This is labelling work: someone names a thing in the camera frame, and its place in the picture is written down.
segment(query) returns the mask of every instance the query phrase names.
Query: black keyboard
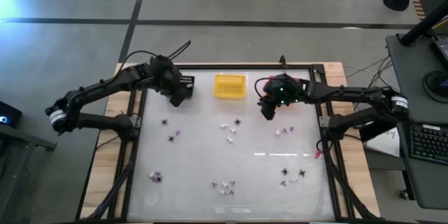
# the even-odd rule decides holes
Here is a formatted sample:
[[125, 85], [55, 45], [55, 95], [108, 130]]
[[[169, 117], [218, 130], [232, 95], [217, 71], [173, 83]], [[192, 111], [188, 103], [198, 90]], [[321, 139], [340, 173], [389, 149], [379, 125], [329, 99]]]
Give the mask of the black keyboard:
[[448, 165], [448, 131], [411, 126], [411, 157]]

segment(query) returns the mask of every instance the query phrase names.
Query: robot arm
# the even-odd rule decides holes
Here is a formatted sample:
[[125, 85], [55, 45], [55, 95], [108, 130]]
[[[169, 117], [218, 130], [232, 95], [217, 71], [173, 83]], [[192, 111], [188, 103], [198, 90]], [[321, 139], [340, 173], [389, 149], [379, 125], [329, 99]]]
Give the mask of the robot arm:
[[150, 64], [143, 63], [120, 70], [108, 80], [72, 90], [58, 99], [45, 110], [53, 129], [60, 134], [76, 128], [91, 127], [100, 130], [112, 129], [124, 133], [132, 128], [128, 118], [117, 116], [109, 118], [102, 115], [81, 113], [84, 105], [95, 102], [120, 91], [150, 88], [169, 97], [173, 106], [179, 106], [185, 98], [193, 95], [194, 77], [182, 76], [172, 61], [165, 56], [151, 59]]
[[325, 83], [294, 79], [288, 74], [280, 74], [263, 88], [266, 95], [260, 97], [258, 105], [268, 120], [275, 115], [275, 108], [293, 103], [322, 104], [325, 102], [367, 103], [371, 108], [350, 115], [321, 117], [320, 125], [327, 129], [328, 138], [342, 139], [349, 127], [373, 122], [361, 130], [369, 140], [395, 127], [407, 118], [407, 100], [389, 87], [330, 87]]

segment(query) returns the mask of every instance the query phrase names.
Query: wooden table frame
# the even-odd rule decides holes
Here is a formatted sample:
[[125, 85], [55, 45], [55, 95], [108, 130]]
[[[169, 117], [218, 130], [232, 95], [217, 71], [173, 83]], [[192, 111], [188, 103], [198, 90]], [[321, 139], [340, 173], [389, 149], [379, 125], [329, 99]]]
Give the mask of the wooden table frame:
[[[344, 70], [342, 68], [342, 63], [340, 62], [325, 62], [325, 63], [291, 63], [289, 65], [310, 65], [310, 64], [321, 64], [325, 68], [325, 74], [321, 75], [323, 77], [322, 81], [326, 81], [327, 84], [332, 86], [339, 85], [347, 85], [347, 81], [345, 79]], [[219, 65], [219, 66], [241, 66], [241, 65], [251, 65], [251, 66], [259, 66], [263, 67], [266, 65], [275, 65], [278, 67], [281, 66], [280, 63], [216, 63], [216, 64], [179, 64], [180, 66], [210, 66], [210, 65]], [[106, 107], [106, 116], [116, 116], [119, 113], [122, 113], [127, 109], [128, 114], [143, 112], [142, 108], [139, 108], [141, 99], [145, 99], [145, 92], [119, 92], [117, 94], [111, 95], [108, 100], [108, 104]], [[342, 115], [353, 113], [353, 108], [350, 103], [346, 102], [332, 102], [330, 106], [330, 111], [327, 110], [327, 106], [323, 104], [321, 106], [321, 110], [323, 114], [328, 114], [328, 112], [339, 113]], [[358, 132], [356, 130], [350, 129], [347, 133], [358, 136]], [[113, 138], [116, 134], [111, 130], [105, 130], [100, 132], [97, 145], [104, 143], [105, 141]], [[109, 191], [114, 177], [117, 176], [117, 172], [123, 168], [123, 163], [127, 163], [130, 156], [130, 150], [132, 148], [132, 143], [124, 143], [119, 140], [108, 143], [107, 145], [101, 147], [99, 149], [93, 159], [92, 166], [90, 168], [90, 173], [86, 181], [83, 198], [81, 199], [80, 207], [78, 210], [77, 218], [83, 218], [90, 215], [97, 205], [103, 200], [104, 196]], [[335, 151], [342, 152], [342, 159], [338, 159], [335, 155]], [[349, 185], [353, 189], [353, 191], [357, 194], [360, 200], [364, 203], [364, 205], [376, 216], [379, 216], [379, 209], [377, 206], [377, 201], [375, 197], [375, 192], [373, 190], [372, 182], [370, 179], [370, 173], [368, 170], [367, 162], [364, 155], [364, 150], [362, 143], [350, 137], [345, 137], [343, 141], [339, 144], [335, 144], [335, 148], [332, 150], [332, 157], [336, 164], [342, 163], [342, 166], [339, 166], [340, 169], [345, 169], [345, 172], [342, 170], [343, 174], [346, 174], [348, 178]], [[119, 213], [123, 207], [127, 208], [127, 206], [123, 206], [124, 201], [129, 201], [129, 199], [125, 199], [125, 191], [127, 186], [122, 186], [120, 192], [118, 194], [117, 203], [114, 204], [116, 213]], [[351, 204], [347, 204], [344, 193], [342, 192], [339, 184], [336, 182], [336, 191], [337, 198], [339, 200], [340, 212], [342, 216], [356, 216], [359, 217], [357, 212], [353, 213], [353, 207]], [[113, 215], [112, 213], [108, 213], [108, 218], [119, 218], [122, 219], [124, 216]]]

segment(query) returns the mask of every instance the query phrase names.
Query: yellow bin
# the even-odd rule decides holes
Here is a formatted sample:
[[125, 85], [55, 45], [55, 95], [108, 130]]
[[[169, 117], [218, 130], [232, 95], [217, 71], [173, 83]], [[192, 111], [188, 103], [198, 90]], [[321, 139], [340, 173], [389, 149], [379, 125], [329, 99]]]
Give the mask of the yellow bin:
[[241, 99], [246, 95], [246, 76], [217, 74], [213, 93], [217, 98]]

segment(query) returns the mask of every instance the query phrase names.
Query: paper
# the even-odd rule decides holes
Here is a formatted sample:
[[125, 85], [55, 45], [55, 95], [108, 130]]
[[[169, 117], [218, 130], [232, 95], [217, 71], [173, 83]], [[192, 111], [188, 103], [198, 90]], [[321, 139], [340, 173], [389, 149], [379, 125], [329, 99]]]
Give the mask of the paper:
[[400, 137], [397, 128], [393, 128], [367, 142], [366, 148], [400, 157]]

